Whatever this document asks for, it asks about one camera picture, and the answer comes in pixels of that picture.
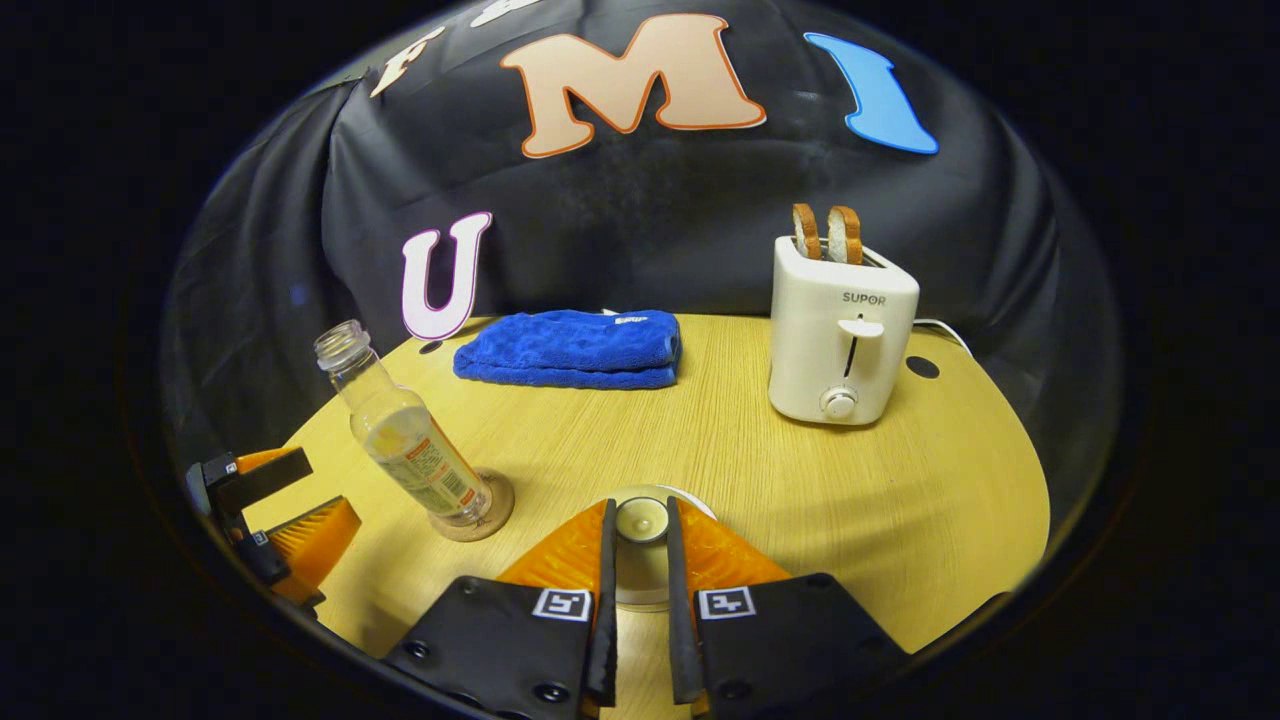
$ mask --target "bottle opening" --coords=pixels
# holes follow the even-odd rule
[[[360,320],[347,320],[316,338],[316,365],[320,365],[321,370],[329,372],[344,365],[367,348],[369,333],[361,327]]]

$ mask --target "black cloth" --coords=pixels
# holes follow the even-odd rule
[[[165,409],[180,464],[288,438],[333,391],[312,341],[358,316],[374,346],[406,338],[406,240],[489,210],[475,314],[552,309],[768,314],[772,240],[790,205],[856,209],[864,242],[920,283],[920,318],[950,323],[1018,413],[1039,454],[1055,525],[1101,471],[1121,387],[1110,278],[1055,173],[993,108],[942,68],[829,9],[783,1],[538,3],[471,28],[444,24],[370,99],[385,54],[356,81],[300,99],[236,159],[197,218],[164,324]],[[545,159],[530,132],[512,50],[572,33],[621,55],[640,22],[699,12],[768,120],[681,132],[595,124],[590,143]],[[851,133],[840,68],[804,32],[888,58],[936,155]],[[448,297],[448,240],[430,300]]]

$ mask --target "blue letter i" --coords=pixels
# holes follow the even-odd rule
[[[920,127],[902,86],[890,72],[893,63],[879,53],[827,35],[806,32],[804,38],[831,53],[854,91],[858,110],[845,115],[849,129],[899,150],[925,155],[938,151],[938,141]]]

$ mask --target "bottle neck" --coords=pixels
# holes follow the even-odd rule
[[[396,387],[378,360],[378,354],[369,348],[352,357],[351,363],[329,370],[329,382],[352,411],[369,398]]]

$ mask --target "beige letter m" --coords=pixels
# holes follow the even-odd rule
[[[534,132],[521,145],[530,158],[581,147],[595,129],[573,117],[572,92],[613,129],[628,133],[640,124],[657,78],[667,102],[657,120],[672,129],[748,128],[764,122],[764,108],[742,92],[724,54],[714,15],[655,15],[640,23],[621,58],[572,35],[554,35],[515,50],[502,67],[525,79]]]

